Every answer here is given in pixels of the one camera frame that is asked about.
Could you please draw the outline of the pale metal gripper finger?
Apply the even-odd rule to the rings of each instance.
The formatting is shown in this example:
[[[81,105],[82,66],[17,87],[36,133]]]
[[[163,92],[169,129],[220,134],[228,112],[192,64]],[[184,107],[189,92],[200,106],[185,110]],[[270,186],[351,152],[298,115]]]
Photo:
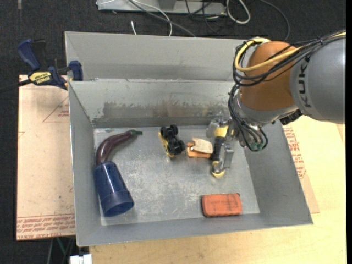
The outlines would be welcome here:
[[[206,130],[208,138],[223,137],[223,127],[221,119],[214,119],[210,122]]]
[[[224,175],[226,170],[230,168],[234,150],[230,144],[222,144],[221,146],[221,175]]]

